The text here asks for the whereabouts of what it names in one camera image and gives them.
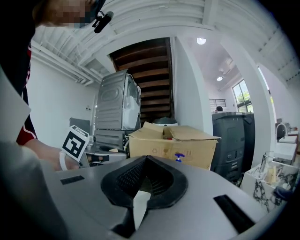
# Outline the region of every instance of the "white column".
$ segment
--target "white column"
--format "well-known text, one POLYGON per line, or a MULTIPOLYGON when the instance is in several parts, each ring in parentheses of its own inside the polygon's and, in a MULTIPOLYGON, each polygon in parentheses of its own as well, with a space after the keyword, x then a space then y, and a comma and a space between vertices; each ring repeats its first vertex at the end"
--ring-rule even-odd
POLYGON ((212 135, 209 97, 195 56, 181 38, 175 40, 174 53, 175 118, 181 125, 189 125, 212 135))
POLYGON ((274 112, 270 95, 256 63, 244 47, 228 36, 222 37, 221 44, 236 63, 251 96, 255 116, 253 167, 261 162, 266 151, 273 151, 275 147, 274 112))

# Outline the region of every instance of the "person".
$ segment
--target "person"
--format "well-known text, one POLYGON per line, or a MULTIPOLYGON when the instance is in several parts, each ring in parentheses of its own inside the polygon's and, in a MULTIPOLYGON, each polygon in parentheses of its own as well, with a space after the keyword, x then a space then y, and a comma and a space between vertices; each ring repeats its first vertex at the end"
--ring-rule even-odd
POLYGON ((222 112, 222 111, 223 111, 223 108, 222 108, 221 106, 217 106, 216 111, 217 111, 217 112, 222 112))
MULTIPOLYGON (((27 0, 1 1, 0 64, 9 81, 28 104, 26 84, 30 79, 30 42, 40 26, 75 26, 91 23, 91 12, 101 9, 105 0, 27 0)), ((55 170, 61 170, 58 148, 38 140, 30 116, 24 123, 17 143, 32 149, 40 159, 49 161, 55 170)), ((66 156, 68 169, 78 164, 66 156)))

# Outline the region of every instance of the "white paper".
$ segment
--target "white paper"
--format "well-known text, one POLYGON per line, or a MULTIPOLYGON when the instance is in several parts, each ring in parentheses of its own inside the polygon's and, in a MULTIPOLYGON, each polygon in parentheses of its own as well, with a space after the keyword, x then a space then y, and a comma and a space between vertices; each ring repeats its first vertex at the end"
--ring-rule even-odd
POLYGON ((15 142, 30 111, 0 66, 0 141, 15 142))
POLYGON ((147 210, 147 202, 151 194, 138 191, 133 199, 133 217, 135 221, 135 230, 138 230, 147 210))

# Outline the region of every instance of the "white card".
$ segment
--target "white card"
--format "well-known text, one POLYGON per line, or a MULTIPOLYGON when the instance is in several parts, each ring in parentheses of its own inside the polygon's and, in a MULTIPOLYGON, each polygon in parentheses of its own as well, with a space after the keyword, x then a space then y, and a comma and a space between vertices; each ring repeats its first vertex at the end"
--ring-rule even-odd
POLYGON ((135 230, 138 230, 143 217, 147 210, 147 202, 151 197, 151 193, 138 191, 133 199, 133 218, 135 222, 135 230))
POLYGON ((71 158, 80 162, 81 156, 83 155, 89 140, 89 133, 73 125, 70 127, 67 137, 63 143, 62 150, 71 158))
POLYGON ((0 141, 15 142, 30 111, 0 66, 0 141))

